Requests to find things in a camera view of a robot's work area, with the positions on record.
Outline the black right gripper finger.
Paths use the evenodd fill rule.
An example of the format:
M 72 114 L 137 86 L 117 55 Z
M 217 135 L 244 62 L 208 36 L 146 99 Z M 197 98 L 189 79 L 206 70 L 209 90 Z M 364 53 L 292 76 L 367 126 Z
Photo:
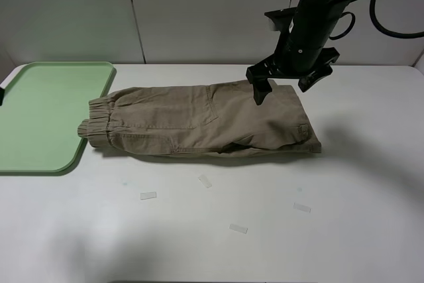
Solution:
M 318 81 L 330 76 L 333 73 L 333 69 L 330 66 L 320 66 L 315 68 L 310 74 L 302 77 L 298 81 L 299 89 L 302 92 L 308 91 Z
M 272 86 L 267 79 L 254 80 L 252 82 L 254 91 L 254 101 L 257 105 L 262 105 L 266 96 L 272 92 Z

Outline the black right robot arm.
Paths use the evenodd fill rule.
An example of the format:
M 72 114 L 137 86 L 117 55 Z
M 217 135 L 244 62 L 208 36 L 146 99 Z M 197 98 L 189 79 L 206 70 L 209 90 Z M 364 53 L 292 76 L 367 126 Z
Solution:
M 355 16 L 344 32 L 331 34 L 339 19 L 348 14 L 346 7 L 355 1 L 358 0 L 299 0 L 296 7 L 265 13 L 280 36 L 274 53 L 246 71 L 257 105 L 272 91 L 270 79 L 297 79 L 300 90 L 305 92 L 332 74 L 331 65 L 340 54 L 335 48 L 325 47 L 325 43 L 343 38 L 352 30 Z M 376 16 L 376 0 L 370 0 L 369 15 L 374 27 L 386 36 L 423 37 L 422 32 L 400 33 L 385 28 Z

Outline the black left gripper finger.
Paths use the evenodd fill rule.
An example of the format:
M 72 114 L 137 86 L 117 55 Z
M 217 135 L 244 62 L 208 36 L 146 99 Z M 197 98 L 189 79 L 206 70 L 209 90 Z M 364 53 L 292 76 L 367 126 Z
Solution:
M 0 106 L 2 106 L 2 104 L 3 104 L 4 95 L 5 95 L 5 89 L 0 87 Z

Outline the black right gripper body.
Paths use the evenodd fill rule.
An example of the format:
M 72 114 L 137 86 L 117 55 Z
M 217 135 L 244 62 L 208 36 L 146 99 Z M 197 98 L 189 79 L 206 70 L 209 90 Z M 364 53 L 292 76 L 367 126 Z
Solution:
M 273 54 L 247 68 L 246 77 L 250 83 L 263 79 L 297 80 L 310 74 L 320 66 L 330 66 L 339 59 L 334 48 L 307 48 L 298 46 L 290 39 L 288 32 L 280 34 Z

